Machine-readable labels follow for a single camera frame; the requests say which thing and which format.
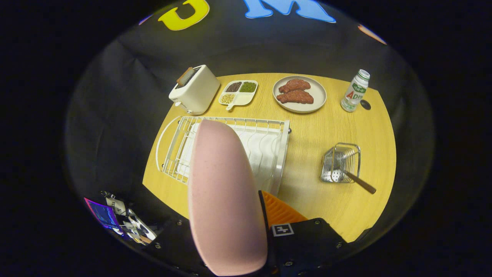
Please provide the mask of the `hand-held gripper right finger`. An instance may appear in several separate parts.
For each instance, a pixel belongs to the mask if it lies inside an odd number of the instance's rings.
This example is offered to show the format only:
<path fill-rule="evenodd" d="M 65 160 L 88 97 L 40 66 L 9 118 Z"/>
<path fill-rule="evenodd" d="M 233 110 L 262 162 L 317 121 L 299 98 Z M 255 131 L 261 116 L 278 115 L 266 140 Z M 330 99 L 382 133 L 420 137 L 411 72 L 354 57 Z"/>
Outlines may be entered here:
<path fill-rule="evenodd" d="M 348 242 L 322 218 L 269 223 L 270 197 L 259 191 L 266 225 L 268 255 L 259 277 L 322 277 L 341 259 Z"/>

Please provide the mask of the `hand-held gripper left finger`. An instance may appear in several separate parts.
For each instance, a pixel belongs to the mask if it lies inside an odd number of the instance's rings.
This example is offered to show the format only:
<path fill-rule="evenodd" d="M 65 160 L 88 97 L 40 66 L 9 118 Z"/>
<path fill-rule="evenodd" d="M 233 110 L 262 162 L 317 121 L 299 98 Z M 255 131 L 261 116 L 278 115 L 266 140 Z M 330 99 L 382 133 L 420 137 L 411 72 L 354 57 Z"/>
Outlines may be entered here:
<path fill-rule="evenodd" d="M 211 276 L 195 247 L 188 219 L 166 221 L 157 237 L 144 248 L 144 254 L 185 276 Z"/>

